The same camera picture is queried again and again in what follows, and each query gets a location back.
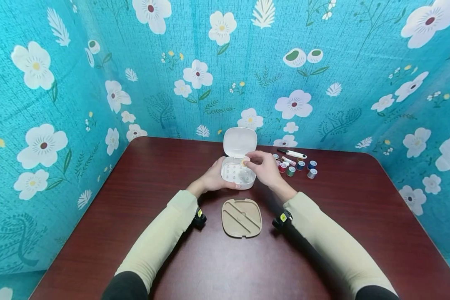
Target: wooden table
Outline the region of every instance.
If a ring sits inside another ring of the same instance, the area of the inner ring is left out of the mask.
[[[166,203],[223,153],[222,143],[133,140],[30,299],[99,299],[128,250]],[[276,152],[275,147],[258,150]],[[450,299],[450,269],[379,162],[352,152],[298,149],[318,162],[313,180],[287,182],[307,193],[375,259],[403,300]],[[260,205],[262,232],[228,237],[220,209],[231,198]],[[190,227],[153,282],[156,300],[339,299],[327,273],[272,226],[271,193],[220,190],[200,198],[208,221]]]

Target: beige tray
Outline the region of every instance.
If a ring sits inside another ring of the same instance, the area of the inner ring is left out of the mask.
[[[222,206],[222,225],[234,238],[251,238],[262,231],[260,208],[253,200],[227,200]]]

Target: left hand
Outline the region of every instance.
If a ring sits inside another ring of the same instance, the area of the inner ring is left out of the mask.
[[[232,190],[240,189],[240,185],[226,181],[222,178],[221,170],[224,159],[225,157],[220,157],[216,160],[205,174],[194,181],[187,190],[198,198],[201,194],[206,193],[209,190],[219,190],[222,188]]]

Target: blue floral wallpaper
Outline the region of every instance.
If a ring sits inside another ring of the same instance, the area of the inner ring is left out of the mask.
[[[0,300],[131,140],[234,126],[373,155],[450,265],[450,0],[3,0]]]

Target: open box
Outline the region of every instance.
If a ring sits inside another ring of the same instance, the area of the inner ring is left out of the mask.
[[[222,162],[222,178],[239,184],[240,190],[253,186],[257,175],[241,165],[242,158],[257,148],[257,133],[249,128],[233,127],[224,135],[224,151],[228,155]]]

